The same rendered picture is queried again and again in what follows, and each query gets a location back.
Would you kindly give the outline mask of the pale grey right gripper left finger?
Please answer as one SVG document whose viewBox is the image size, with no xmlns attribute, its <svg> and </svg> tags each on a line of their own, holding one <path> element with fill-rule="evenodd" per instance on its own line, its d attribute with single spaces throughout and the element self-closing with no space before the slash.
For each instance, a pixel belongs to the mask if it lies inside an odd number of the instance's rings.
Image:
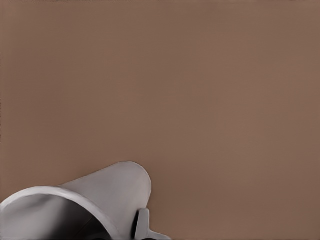
<svg viewBox="0 0 320 240">
<path fill-rule="evenodd" d="M 104 226 L 93 217 L 79 231 L 79 240 L 112 240 Z"/>
</svg>

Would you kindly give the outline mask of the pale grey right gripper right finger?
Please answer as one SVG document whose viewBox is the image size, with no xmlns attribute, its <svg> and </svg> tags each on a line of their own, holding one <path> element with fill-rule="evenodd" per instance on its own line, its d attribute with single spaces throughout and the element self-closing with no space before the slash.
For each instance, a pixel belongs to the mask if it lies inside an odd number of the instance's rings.
<svg viewBox="0 0 320 240">
<path fill-rule="evenodd" d="M 151 230 L 150 210 L 148 208 L 139 209 L 137 213 L 134 240 L 172 240 L 167 235 Z"/>
</svg>

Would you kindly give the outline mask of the white IKEA cup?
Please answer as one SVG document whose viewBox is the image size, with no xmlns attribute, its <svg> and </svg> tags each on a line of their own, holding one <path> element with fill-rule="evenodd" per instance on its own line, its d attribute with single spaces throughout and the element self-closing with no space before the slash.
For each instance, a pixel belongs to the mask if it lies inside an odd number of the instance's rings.
<svg viewBox="0 0 320 240">
<path fill-rule="evenodd" d="M 26 188 L 0 203 L 0 240 L 79 240 L 93 217 L 112 240 L 134 240 L 150 195 L 148 173 L 131 161 L 59 186 Z"/>
</svg>

